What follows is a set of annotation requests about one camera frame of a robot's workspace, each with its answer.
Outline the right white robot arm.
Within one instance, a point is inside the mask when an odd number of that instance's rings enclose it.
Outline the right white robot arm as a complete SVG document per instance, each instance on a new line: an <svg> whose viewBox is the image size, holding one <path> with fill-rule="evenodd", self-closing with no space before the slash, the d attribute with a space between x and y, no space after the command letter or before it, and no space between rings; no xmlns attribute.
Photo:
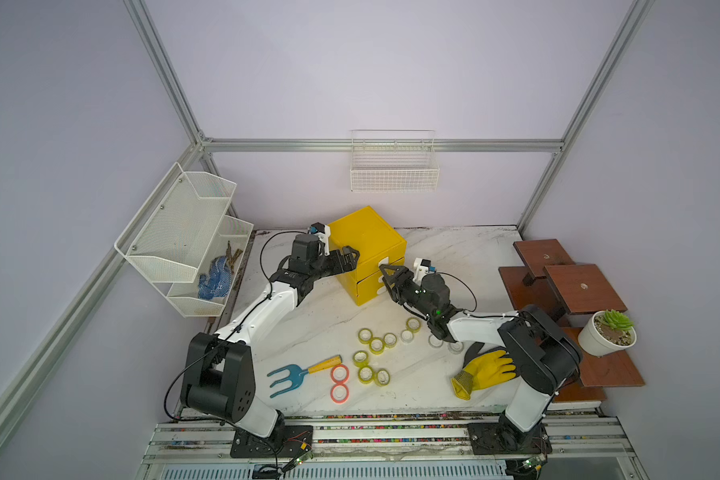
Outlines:
<svg viewBox="0 0 720 480"><path fill-rule="evenodd" d="M528 305L503 313L470 313L450 301L450 289L429 261L413 270L381 264L391 299L425 321L446 343L481 343L502 349L513 361L520 382L503 412L514 433L536 427L565 383L579 373L583 355L544 310Z"/></svg>

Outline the yellow drawer cabinet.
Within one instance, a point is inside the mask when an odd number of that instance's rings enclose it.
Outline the yellow drawer cabinet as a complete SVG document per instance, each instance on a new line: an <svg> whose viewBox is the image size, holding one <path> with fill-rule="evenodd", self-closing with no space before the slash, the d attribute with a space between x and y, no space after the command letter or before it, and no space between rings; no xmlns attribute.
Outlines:
<svg viewBox="0 0 720 480"><path fill-rule="evenodd" d="M339 276L356 305L363 305L386 291L381 264L401 266L407 242L372 207L366 206L331 222L328 227L332 249L352 247L360 253L357 267Z"/></svg>

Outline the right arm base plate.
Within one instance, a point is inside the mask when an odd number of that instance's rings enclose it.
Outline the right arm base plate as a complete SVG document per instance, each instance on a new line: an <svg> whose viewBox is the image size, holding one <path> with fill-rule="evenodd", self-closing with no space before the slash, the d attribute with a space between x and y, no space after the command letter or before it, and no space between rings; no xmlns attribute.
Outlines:
<svg viewBox="0 0 720 480"><path fill-rule="evenodd" d="M551 452L549 437L541 421L521 431L504 414L493 422L473 422L467 434L475 455L526 455Z"/></svg>

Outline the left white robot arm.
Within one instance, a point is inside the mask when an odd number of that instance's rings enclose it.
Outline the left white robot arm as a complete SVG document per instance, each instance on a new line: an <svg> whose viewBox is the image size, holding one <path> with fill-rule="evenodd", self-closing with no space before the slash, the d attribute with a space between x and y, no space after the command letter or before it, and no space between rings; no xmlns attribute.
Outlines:
<svg viewBox="0 0 720 480"><path fill-rule="evenodd" d="M190 341L184 369L173 380L179 401L271 444L284 438L285 420L256 393L253 347L295 310L316 282L354 271L360 252L332 247L329 227L315 223L297 232L291 252L267 277L262 294L230 323Z"/></svg>

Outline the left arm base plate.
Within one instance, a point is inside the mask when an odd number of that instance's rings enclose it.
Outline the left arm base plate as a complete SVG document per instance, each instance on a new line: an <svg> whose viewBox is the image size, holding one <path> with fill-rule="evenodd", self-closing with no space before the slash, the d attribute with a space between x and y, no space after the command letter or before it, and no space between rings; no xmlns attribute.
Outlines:
<svg viewBox="0 0 720 480"><path fill-rule="evenodd" d="M277 420L272 433L267 437L256 436L236 427L230 449L233 459L286 458L299 456L309 450L314 427L307 424L291 424L284 414L277 411Z"/></svg>

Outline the clear tape roll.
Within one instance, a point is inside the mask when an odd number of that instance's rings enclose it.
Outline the clear tape roll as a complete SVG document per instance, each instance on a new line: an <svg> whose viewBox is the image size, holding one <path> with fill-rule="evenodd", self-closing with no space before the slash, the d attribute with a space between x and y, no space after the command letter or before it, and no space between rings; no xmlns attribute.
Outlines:
<svg viewBox="0 0 720 480"><path fill-rule="evenodd" d="M459 354L464 350L464 344L462 342L449 343L447 348L451 353Z"/></svg>
<svg viewBox="0 0 720 480"><path fill-rule="evenodd" d="M406 344L411 343L414 340L414 333L408 329L404 329L401 332L400 339L402 340L403 343L406 343Z"/></svg>
<svg viewBox="0 0 720 480"><path fill-rule="evenodd" d="M442 341L441 339L438 339L438 338L437 338L436 336L434 336L434 335L430 335L430 336L428 337L428 344L429 344L432 348L439 349L439 348L441 348L441 347L443 346L443 341Z"/></svg>

